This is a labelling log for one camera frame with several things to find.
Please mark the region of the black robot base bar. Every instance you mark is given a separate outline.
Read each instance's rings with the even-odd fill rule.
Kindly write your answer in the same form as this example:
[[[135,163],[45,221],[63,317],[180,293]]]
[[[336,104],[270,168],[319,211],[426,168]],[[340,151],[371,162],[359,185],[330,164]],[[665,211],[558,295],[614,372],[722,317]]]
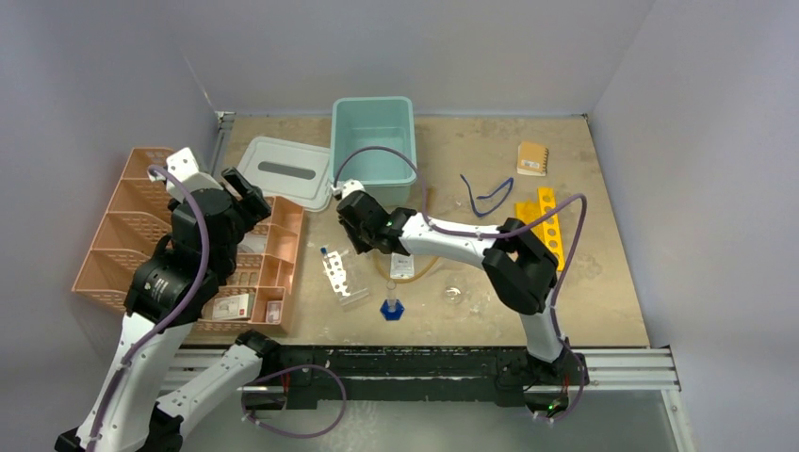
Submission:
[[[569,408],[585,384],[572,371],[556,380],[530,366],[522,347],[281,345],[246,331],[236,345],[258,361],[258,386],[275,392],[291,410],[320,401],[491,402],[554,417]]]

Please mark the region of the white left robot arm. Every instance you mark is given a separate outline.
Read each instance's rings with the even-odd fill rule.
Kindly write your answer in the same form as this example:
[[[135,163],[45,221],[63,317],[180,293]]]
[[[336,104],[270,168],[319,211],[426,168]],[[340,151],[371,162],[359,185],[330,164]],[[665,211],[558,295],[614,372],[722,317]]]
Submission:
[[[173,166],[151,166],[148,173],[173,190],[171,230],[135,270],[103,388],[84,422],[57,437],[58,451],[177,451],[236,388],[280,376],[278,344],[249,330],[217,363],[161,394],[175,353],[234,274],[238,244],[271,209],[237,169],[226,169],[220,180],[198,170],[183,176]]]

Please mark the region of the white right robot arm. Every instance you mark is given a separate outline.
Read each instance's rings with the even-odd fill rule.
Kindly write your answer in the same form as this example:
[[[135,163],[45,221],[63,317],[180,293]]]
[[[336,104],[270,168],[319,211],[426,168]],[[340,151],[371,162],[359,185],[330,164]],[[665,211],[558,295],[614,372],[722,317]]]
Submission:
[[[560,262],[517,218],[477,226],[429,218],[398,207],[387,211],[363,188],[340,187],[336,213],[358,253],[427,255],[482,270],[498,299],[520,316],[531,375],[542,383],[564,379],[587,383],[588,373],[558,323],[555,308],[563,285]]]

